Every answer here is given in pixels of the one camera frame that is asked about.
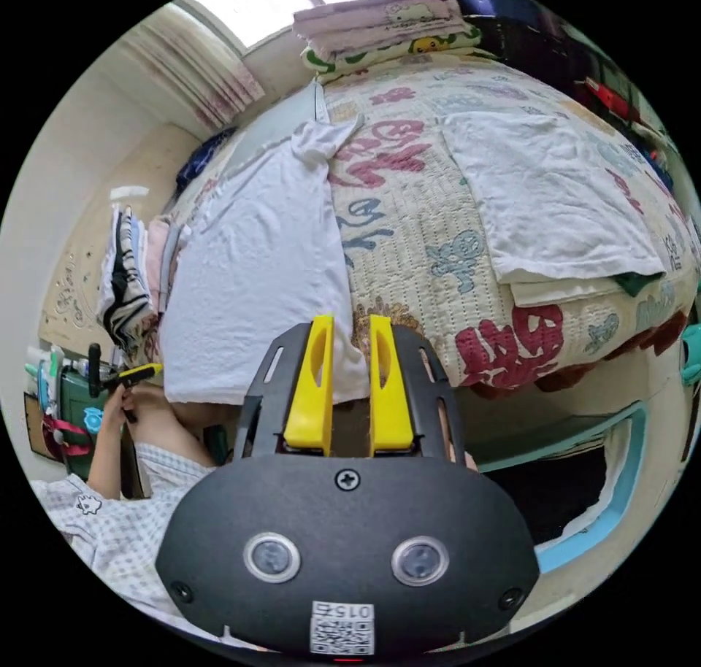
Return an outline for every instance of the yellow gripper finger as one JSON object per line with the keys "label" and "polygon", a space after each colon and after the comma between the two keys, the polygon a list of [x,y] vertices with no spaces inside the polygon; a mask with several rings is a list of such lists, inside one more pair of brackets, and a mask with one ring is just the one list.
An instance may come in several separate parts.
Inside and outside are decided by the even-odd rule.
{"label": "yellow gripper finger", "polygon": [[333,371],[334,318],[321,315],[312,322],[285,427],[285,443],[290,448],[321,450],[324,455],[331,455]]}
{"label": "yellow gripper finger", "polygon": [[414,433],[388,317],[370,316],[370,455],[411,448]]}

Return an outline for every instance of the white t-shirt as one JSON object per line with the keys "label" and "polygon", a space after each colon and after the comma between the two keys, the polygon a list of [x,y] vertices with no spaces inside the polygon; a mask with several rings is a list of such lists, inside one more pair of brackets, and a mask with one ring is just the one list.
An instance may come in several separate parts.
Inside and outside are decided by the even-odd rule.
{"label": "white t-shirt", "polygon": [[271,342],[332,313],[334,400],[367,397],[327,180],[359,128],[304,123],[223,177],[194,222],[159,331],[172,402],[241,404]]}

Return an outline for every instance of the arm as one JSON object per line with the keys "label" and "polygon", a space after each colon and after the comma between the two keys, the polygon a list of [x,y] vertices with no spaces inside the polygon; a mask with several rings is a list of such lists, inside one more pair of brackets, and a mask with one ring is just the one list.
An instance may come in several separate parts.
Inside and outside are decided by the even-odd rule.
{"label": "arm", "polygon": [[119,499],[122,488],[122,425],[103,420],[90,465],[88,486],[105,499]]}
{"label": "arm", "polygon": [[88,486],[105,499],[119,499],[122,488],[122,425],[124,409],[133,409],[131,393],[120,385],[104,405],[102,425],[88,475]]}

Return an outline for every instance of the label sticker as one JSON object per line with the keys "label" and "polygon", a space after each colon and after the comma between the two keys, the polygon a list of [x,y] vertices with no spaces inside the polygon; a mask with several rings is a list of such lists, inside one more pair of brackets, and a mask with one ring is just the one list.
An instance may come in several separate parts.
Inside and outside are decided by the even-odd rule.
{"label": "label sticker", "polygon": [[374,655],[374,605],[313,601],[309,641],[314,655]]}

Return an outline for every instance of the screw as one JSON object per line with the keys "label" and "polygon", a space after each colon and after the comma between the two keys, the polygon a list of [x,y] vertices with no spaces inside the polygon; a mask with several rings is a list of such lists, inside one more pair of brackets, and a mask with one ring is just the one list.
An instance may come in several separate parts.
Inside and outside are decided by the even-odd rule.
{"label": "screw", "polygon": [[499,608],[502,611],[517,609],[520,605],[522,605],[525,598],[526,595],[524,594],[523,590],[513,587],[502,594],[502,597],[499,599]]}
{"label": "screw", "polygon": [[344,492],[352,492],[360,485],[360,475],[355,470],[342,470],[336,475],[336,486]]}
{"label": "screw", "polygon": [[189,604],[193,600],[192,589],[182,582],[173,582],[170,585],[173,593],[184,603]]}

